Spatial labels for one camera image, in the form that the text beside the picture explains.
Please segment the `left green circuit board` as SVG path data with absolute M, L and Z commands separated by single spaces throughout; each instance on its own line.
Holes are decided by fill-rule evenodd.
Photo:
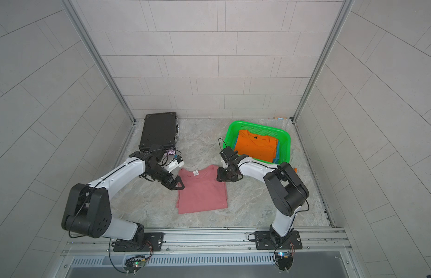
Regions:
M 129 274 L 136 275 L 136 273 L 144 266 L 146 266 L 146 264 L 147 264 L 147 260 L 145 256 L 135 256 L 135 257 L 128 258 L 125 261 L 123 268 L 126 272 L 126 276 Z

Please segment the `pink t-shirt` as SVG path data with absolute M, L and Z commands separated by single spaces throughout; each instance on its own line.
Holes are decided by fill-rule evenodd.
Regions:
M 187 171 L 181 169 L 178 176 L 185 185 L 179 191 L 176 208 L 178 214 L 189 214 L 228 208 L 228 193 L 225 182 L 217 180 L 218 166 Z

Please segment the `right aluminium corner post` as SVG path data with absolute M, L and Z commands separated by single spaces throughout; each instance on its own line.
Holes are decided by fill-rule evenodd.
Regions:
M 307 87 L 304 91 L 304 94 L 302 95 L 301 101 L 295 111 L 295 114 L 292 118 L 292 122 L 295 123 L 301 116 L 302 110 L 304 109 L 308 98 L 313 91 L 313 88 L 321 74 L 321 71 L 326 64 L 326 61 L 328 59 L 328 56 L 330 55 L 332 48 L 334 46 L 334 43 L 337 41 L 337 38 L 340 34 L 340 31 L 345 24 L 345 21 L 347 19 L 348 14 L 350 13 L 350 10 L 353 5 L 353 0 L 345 0 L 342 4 L 342 6 L 339 9 L 339 13 L 337 18 L 335 19 L 331 32 L 329 36 L 327 37 L 326 43 L 322 49 L 321 55 L 319 56 L 319 59 L 317 61 L 317 64 L 315 66 L 315 69 L 313 70 L 313 73 L 309 79 L 309 82 L 307 84 Z

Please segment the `orange t-shirt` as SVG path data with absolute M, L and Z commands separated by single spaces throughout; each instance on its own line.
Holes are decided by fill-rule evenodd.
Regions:
M 240 130 L 235 151 L 239 155 L 248 155 L 251 158 L 266 162 L 273 162 L 278 151 L 278 139 L 271 136 L 261 136 L 250 133 L 248 130 Z

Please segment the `green circuit board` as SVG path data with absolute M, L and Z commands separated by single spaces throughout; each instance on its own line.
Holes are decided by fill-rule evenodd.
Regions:
M 294 262 L 293 255 L 290 252 L 275 252 L 273 259 L 280 271 L 289 271 Z
M 136 275 L 136 273 L 144 266 L 146 266 L 146 264 L 147 264 L 147 260 L 145 256 L 135 256 L 135 257 L 128 258 L 125 261 L 123 268 L 126 272 L 126 276 L 129 274 Z

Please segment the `white ventilation grille strip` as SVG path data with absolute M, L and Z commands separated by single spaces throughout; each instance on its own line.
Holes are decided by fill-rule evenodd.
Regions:
M 73 268 L 122 266 L 123 256 L 109 259 L 107 256 L 74 257 Z M 274 260 L 268 253 L 233 254 L 160 254 L 154 255 L 146 266 L 210 266 L 210 265 L 272 265 Z

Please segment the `right green circuit board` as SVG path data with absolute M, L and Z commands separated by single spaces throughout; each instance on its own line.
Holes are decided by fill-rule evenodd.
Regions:
M 290 252 L 275 252 L 273 259 L 280 271 L 289 271 L 294 262 L 293 255 Z

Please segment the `green plastic basket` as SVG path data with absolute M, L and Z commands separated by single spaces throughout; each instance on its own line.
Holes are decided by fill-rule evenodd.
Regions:
M 289 163 L 291 157 L 291 136 L 288 132 L 275 127 L 269 127 L 265 125 L 238 120 L 232 122 L 229 125 L 227 135 L 224 139 L 224 142 L 227 146 L 230 146 L 232 149 L 235 148 L 238 133 L 240 130 L 248 130 L 253 134 L 258 134 L 261 136 L 271 136 L 278 139 L 278 141 L 280 141 L 280 160 L 278 164 L 283 162 Z

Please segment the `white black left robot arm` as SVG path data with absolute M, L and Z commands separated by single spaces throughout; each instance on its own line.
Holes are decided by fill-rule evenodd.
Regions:
M 136 177 L 159 182 L 168 190 L 185 188 L 180 177 L 172 171 L 184 161 L 176 156 L 162 166 L 163 148 L 148 152 L 136 151 L 121 165 L 88 184 L 74 185 L 67 199 L 61 227 L 69 233 L 92 238 L 114 238 L 137 245 L 144 244 L 144 226 L 112 216 L 111 199 Z

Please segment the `left aluminium corner post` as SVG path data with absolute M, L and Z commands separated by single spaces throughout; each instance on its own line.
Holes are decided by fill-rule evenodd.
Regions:
M 72 1 L 69 0 L 61 0 L 61 5 L 66 12 L 69 20 L 71 21 L 72 25 L 74 26 L 76 32 L 80 36 L 81 40 L 83 41 L 85 48 L 91 55 L 92 59 L 94 60 L 99 72 L 102 74 L 103 78 L 105 79 L 107 85 L 110 87 L 111 91 L 115 95 L 115 97 L 118 99 L 120 104 L 122 105 L 123 109 L 127 113 L 129 119 L 135 125 L 136 119 L 130 110 L 129 106 L 127 105 L 125 99 L 123 98 L 123 95 L 121 94 L 115 80 L 111 76 L 111 72 L 108 69 L 107 65 L 104 62 L 104 59 L 99 54 L 98 49 L 96 48 L 96 45 L 94 44 L 91 36 L 89 35 L 85 25 L 81 21 L 81 18 L 79 17 L 75 7 L 72 4 Z

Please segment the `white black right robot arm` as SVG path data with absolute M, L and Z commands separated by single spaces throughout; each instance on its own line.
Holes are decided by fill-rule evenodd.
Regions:
M 307 204 L 309 191 L 287 162 L 263 164 L 247 155 L 238 155 L 231 147 L 220 152 L 222 167 L 211 165 L 191 173 L 179 171 L 176 178 L 168 177 L 163 185 L 178 191 L 176 204 L 179 214 L 206 212 L 228 207 L 227 182 L 235 183 L 243 177 L 252 177 L 266 185 L 277 209 L 271 224 L 270 238 L 275 244 L 283 244 L 293 231 L 297 213 Z

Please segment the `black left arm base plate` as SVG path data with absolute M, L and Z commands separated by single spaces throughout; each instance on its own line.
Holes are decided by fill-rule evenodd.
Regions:
M 132 240 L 117 239 L 111 243 L 114 252 L 150 252 L 161 251 L 164 233 L 144 233 L 135 234 Z

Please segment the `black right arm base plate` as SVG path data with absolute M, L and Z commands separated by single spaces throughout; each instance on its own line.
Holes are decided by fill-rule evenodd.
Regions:
M 298 231 L 291 231 L 285 237 L 280 237 L 278 234 L 270 231 L 255 231 L 253 237 L 249 241 L 254 241 L 257 250 L 301 250 L 303 249 L 301 236 Z

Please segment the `blue t-shirt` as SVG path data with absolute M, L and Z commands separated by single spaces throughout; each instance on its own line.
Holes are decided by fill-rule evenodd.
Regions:
M 273 159 L 273 163 L 278 164 L 279 160 L 280 160 L 280 141 L 277 142 L 276 154 L 275 154 L 275 157 Z

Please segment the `black hard case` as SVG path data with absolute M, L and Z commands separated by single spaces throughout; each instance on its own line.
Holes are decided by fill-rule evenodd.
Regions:
M 140 151 L 148 151 L 153 145 L 174 149 L 178 139 L 179 125 L 176 112 L 147 114 L 144 119 Z

